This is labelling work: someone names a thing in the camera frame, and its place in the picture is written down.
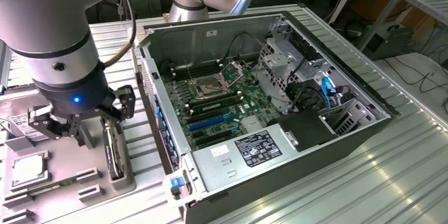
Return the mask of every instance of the warning label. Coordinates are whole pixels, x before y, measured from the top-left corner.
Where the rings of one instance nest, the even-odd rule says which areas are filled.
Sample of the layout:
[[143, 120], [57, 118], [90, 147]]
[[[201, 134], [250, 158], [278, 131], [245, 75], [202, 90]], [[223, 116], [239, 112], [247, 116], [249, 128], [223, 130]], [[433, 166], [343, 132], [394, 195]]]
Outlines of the warning label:
[[34, 128], [31, 128], [31, 126], [29, 125], [29, 115], [27, 114], [11, 116], [10, 120], [17, 125], [17, 127], [19, 128], [19, 130], [27, 137], [34, 138], [34, 137], [43, 136], [43, 134], [39, 131], [37, 131]]
[[255, 167], [282, 155], [269, 131], [262, 131], [247, 138], [237, 140], [235, 144], [250, 167]]

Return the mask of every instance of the slotted metal surface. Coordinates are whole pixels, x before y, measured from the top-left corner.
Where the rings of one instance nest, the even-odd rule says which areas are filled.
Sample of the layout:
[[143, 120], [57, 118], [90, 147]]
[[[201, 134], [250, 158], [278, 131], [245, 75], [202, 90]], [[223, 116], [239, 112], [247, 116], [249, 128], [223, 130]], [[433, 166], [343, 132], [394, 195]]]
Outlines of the slotted metal surface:
[[[448, 220], [448, 137], [438, 124], [439, 118], [418, 106], [418, 101], [407, 97], [406, 91], [307, 9], [287, 5], [254, 8], [247, 13], [279, 10], [290, 11], [313, 29], [397, 107], [402, 117], [349, 158], [214, 223], [445, 223]], [[213, 14], [213, 17], [222, 16], [226, 14]], [[139, 25], [162, 22], [162, 18], [146, 19]], [[93, 26], [102, 56], [111, 56], [126, 43], [130, 26], [125, 23]], [[127, 78], [131, 81], [131, 62], [123, 64], [123, 70], [109, 73], [109, 80], [122, 82], [121, 78], [126, 77], [123, 82]], [[138, 109], [135, 118], [125, 124], [138, 189], [67, 216], [62, 219], [65, 223], [91, 223], [95, 216], [102, 216], [95, 218], [98, 223], [183, 222], [179, 211], [167, 204], [162, 163], [142, 104]]]
[[406, 0], [429, 15], [448, 25], [448, 0]]

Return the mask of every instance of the motherboard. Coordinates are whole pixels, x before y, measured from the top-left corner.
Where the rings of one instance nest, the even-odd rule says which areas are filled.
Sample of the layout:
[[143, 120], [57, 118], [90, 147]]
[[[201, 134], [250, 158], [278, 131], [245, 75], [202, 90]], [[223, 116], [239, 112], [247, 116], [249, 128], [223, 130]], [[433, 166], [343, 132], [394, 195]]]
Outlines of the motherboard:
[[194, 150], [265, 128], [281, 116], [273, 98], [259, 86], [259, 71], [243, 61], [229, 60], [173, 69], [171, 76], [163, 77]]

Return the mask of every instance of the screw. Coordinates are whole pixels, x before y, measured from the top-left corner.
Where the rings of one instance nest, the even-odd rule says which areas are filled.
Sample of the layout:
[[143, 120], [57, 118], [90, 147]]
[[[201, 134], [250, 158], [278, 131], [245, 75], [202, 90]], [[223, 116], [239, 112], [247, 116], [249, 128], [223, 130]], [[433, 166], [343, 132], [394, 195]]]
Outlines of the screw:
[[55, 63], [55, 64], [53, 65], [53, 67], [54, 67], [54, 69], [55, 69], [57, 71], [59, 71], [59, 72], [66, 70], [66, 64], [65, 64], [65, 63], [61, 63], [61, 62]]

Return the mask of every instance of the green circuit board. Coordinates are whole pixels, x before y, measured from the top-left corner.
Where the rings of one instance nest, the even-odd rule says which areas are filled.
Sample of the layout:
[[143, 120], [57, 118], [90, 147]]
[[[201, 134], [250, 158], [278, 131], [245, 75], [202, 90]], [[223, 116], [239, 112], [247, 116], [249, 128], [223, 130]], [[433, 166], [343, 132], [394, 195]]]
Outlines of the green circuit board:
[[[246, 128], [243, 125], [243, 120], [246, 117], [253, 116], [253, 119], [257, 117], [263, 127], [266, 127], [267, 123], [274, 118], [279, 117], [279, 111], [275, 105], [269, 101], [269, 97], [263, 89], [255, 82], [257, 79], [251, 74], [251, 69], [247, 66], [243, 66], [239, 71], [230, 62], [227, 62], [227, 64], [230, 64], [230, 66], [225, 68], [222, 76], [229, 84], [231, 84], [243, 73], [243, 76], [229, 88], [225, 88], [219, 83], [221, 78], [219, 74], [217, 73], [207, 76], [201, 76], [198, 78], [189, 78], [189, 80], [182, 81], [174, 81], [174, 78], [171, 77], [163, 77], [163, 82], [171, 98], [171, 103], [178, 114], [178, 119], [194, 150], [199, 150], [222, 141], [247, 134], [249, 128]], [[197, 115], [191, 114], [193, 112], [186, 107], [186, 104], [207, 101], [207, 99], [221, 95], [233, 95], [238, 91], [242, 92], [239, 93], [241, 95], [227, 99], [227, 104], [230, 104], [230, 106], [227, 106], [225, 103], [221, 103], [225, 104], [222, 105], [222, 108], [213, 108], [213, 106], [202, 107], [209, 109], [207, 112], [219, 111], [222, 115], [226, 115], [227, 119], [223, 122], [202, 129], [190, 130], [193, 125], [207, 122], [214, 118], [198, 121], [195, 123], [189, 123], [189, 120]], [[233, 135], [229, 135], [225, 138], [214, 139], [215, 135], [230, 131], [233, 131]], [[195, 137], [195, 132], [202, 132], [202, 136]]]

